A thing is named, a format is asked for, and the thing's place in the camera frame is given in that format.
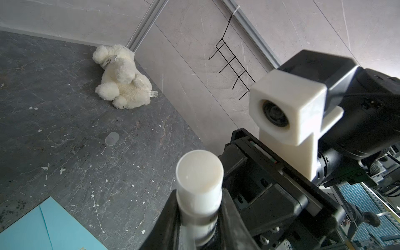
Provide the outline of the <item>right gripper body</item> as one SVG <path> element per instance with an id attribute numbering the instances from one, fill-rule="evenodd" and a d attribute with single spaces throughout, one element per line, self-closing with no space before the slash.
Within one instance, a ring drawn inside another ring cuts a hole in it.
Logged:
<path id="1" fill-rule="evenodd" d="M 231 211 L 259 248 L 317 250 L 341 224 L 344 209 L 247 130 L 233 131 L 220 160 Z"/>

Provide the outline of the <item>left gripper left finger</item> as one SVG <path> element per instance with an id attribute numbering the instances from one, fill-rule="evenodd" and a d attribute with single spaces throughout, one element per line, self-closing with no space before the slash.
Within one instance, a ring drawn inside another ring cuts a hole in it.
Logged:
<path id="1" fill-rule="evenodd" d="M 177 190 L 173 190 L 157 222 L 140 250 L 178 250 L 180 236 L 180 210 Z"/>

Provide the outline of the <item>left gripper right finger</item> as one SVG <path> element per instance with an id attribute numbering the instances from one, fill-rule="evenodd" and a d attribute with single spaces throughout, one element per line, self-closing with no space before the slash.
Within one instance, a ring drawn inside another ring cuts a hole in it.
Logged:
<path id="1" fill-rule="evenodd" d="M 218 250 L 259 250 L 251 237 L 228 190 L 222 189 L 218 212 Z"/>

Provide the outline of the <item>white glue stick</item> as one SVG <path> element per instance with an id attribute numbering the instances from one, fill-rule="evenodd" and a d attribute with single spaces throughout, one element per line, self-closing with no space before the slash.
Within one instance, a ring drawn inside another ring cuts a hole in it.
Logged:
<path id="1" fill-rule="evenodd" d="M 183 155 L 176 166 L 177 202 L 181 225 L 193 248 L 214 236 L 222 201 L 224 168 L 212 152 L 194 150 Z"/>

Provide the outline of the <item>clear glue stick cap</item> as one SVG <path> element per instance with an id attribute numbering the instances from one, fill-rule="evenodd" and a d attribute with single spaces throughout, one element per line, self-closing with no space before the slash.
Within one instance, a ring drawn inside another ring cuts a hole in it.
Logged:
<path id="1" fill-rule="evenodd" d="M 120 139 L 120 135 L 116 132 L 111 132 L 106 138 L 105 138 L 105 144 L 106 146 L 114 146 L 117 144 L 117 142 Z"/>

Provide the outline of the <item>light blue envelope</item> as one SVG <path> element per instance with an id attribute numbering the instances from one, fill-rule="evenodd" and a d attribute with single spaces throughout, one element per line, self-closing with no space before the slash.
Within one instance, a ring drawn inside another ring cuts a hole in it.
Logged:
<path id="1" fill-rule="evenodd" d="M 2 250 L 105 250 L 52 197 L 1 232 Z"/>

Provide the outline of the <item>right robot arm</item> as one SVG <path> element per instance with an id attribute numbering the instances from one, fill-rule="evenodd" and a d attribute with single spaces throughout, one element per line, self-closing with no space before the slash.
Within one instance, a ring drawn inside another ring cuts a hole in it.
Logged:
<path id="1" fill-rule="evenodd" d="M 257 112 L 276 129 L 256 138 L 233 131 L 220 159 L 225 177 L 219 233 L 223 249 L 273 250 L 288 240 L 316 250 L 359 211 L 319 189 L 367 182 L 380 153 L 400 140 L 400 82 L 356 68 L 338 79 L 277 70 L 255 85 Z"/>

